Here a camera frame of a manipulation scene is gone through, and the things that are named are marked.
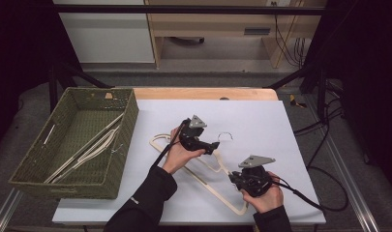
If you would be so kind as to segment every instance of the person's left hand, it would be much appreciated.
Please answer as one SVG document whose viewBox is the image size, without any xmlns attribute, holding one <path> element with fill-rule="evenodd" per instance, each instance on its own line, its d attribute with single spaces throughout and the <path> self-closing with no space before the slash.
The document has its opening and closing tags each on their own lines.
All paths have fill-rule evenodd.
<svg viewBox="0 0 392 232">
<path fill-rule="evenodd" d="M 178 128 L 174 129 L 170 133 L 170 138 L 173 139 L 177 133 Z M 171 146 L 168 151 L 165 164 L 162 169 L 170 174 L 174 174 L 178 169 L 182 168 L 192 158 L 196 158 L 205 153 L 204 149 L 196 151 L 187 151 L 183 145 L 179 142 L 178 136 L 175 138 L 174 145 Z"/>
</svg>

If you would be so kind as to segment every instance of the hand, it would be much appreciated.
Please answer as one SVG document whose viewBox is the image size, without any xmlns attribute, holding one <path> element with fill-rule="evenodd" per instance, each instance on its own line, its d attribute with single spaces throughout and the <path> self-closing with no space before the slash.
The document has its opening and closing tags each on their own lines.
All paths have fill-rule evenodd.
<svg viewBox="0 0 392 232">
<path fill-rule="evenodd" d="M 268 174 L 272 177 L 273 181 L 280 182 L 280 179 L 274 173 L 268 172 Z M 260 214 L 274 210 L 284 204 L 283 192 L 279 186 L 274 184 L 271 185 L 267 192 L 258 197 L 252 197 L 243 189 L 241 189 L 241 192 L 243 193 L 243 199 L 252 204 Z"/>
<path fill-rule="evenodd" d="M 177 133 L 178 128 L 174 129 L 170 133 L 170 138 L 173 139 L 174 135 Z M 192 158 L 196 158 L 205 153 L 204 149 L 196 151 L 187 151 L 183 145 L 179 142 L 178 136 L 175 138 L 174 145 L 170 148 L 166 162 L 163 164 L 163 169 L 174 174 L 178 169 L 182 168 L 186 163 Z"/>
</svg>

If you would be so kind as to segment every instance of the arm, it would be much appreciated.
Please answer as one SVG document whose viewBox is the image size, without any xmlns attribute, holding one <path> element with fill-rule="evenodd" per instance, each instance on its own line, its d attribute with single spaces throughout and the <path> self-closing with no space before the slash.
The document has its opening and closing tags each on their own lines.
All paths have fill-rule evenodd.
<svg viewBox="0 0 392 232">
<path fill-rule="evenodd" d="M 274 173 L 268 173 L 273 177 L 273 181 L 280 181 Z M 286 209 L 284 208 L 283 192 L 279 186 L 273 184 L 265 194 L 258 197 L 252 197 L 243 189 L 241 189 L 241 192 L 243 193 L 243 199 L 256 208 L 254 220 L 259 231 L 292 231 L 288 216 L 286 215 Z"/>
<path fill-rule="evenodd" d="M 176 132 L 177 129 L 172 130 L 171 137 Z M 148 173 L 135 194 L 111 217 L 104 231 L 155 231 L 162 217 L 165 201 L 177 191 L 172 174 L 190 159 L 204 153 L 204 150 L 189 152 L 180 143 L 174 144 L 163 168 L 156 166 Z"/>
</svg>

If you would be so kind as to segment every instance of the table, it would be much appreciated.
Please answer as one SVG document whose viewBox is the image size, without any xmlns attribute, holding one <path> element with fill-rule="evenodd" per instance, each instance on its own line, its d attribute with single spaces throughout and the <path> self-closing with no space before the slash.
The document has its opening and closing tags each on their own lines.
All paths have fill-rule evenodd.
<svg viewBox="0 0 392 232">
<path fill-rule="evenodd" d="M 127 156 L 119 197 L 115 200 L 62 199 L 53 222 L 69 225 L 105 224 L 142 183 L 148 168 L 159 154 L 148 144 L 151 136 L 169 132 L 175 123 L 178 126 L 185 117 L 192 117 L 192 113 L 198 114 L 208 125 L 200 137 L 203 141 L 212 142 L 217 139 L 218 133 L 230 130 L 234 139 L 221 140 L 219 147 L 228 169 L 239 171 L 237 164 L 250 154 L 271 155 L 277 161 L 264 167 L 285 178 L 290 185 L 317 202 L 314 187 L 299 153 L 283 103 L 277 101 L 277 95 L 273 90 L 136 88 L 135 92 L 140 112 Z M 221 98 L 228 98 L 230 101 L 217 101 Z M 262 119 L 262 122 L 257 121 L 257 117 Z M 259 138 L 251 139 L 246 134 L 259 134 Z M 202 159 L 209 163 L 214 162 L 209 156 L 202 156 Z M 241 193 L 234 189 L 228 176 L 211 174 L 193 160 L 187 166 L 229 199 L 236 208 L 242 207 L 244 201 Z M 245 215 L 238 216 L 184 170 L 177 171 L 174 179 L 179 188 L 165 203 L 161 225 L 254 224 L 253 207 L 249 207 Z M 291 223 L 325 222 L 321 211 L 287 190 L 284 190 L 284 193 L 286 211 Z"/>
</svg>

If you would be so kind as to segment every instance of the person's right hand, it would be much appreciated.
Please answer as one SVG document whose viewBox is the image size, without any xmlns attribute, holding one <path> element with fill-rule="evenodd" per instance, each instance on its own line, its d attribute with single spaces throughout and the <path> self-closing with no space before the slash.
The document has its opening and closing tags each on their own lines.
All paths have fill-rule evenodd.
<svg viewBox="0 0 392 232">
<path fill-rule="evenodd" d="M 272 177 L 273 181 L 280 182 L 277 175 L 272 172 L 268 172 L 268 174 Z M 271 185 L 267 192 L 258 197 L 252 197 L 243 189 L 241 189 L 241 192 L 243 193 L 243 199 L 252 204 L 256 208 L 256 211 L 261 214 L 274 210 L 284 204 L 283 192 L 279 186 L 274 184 Z"/>
</svg>

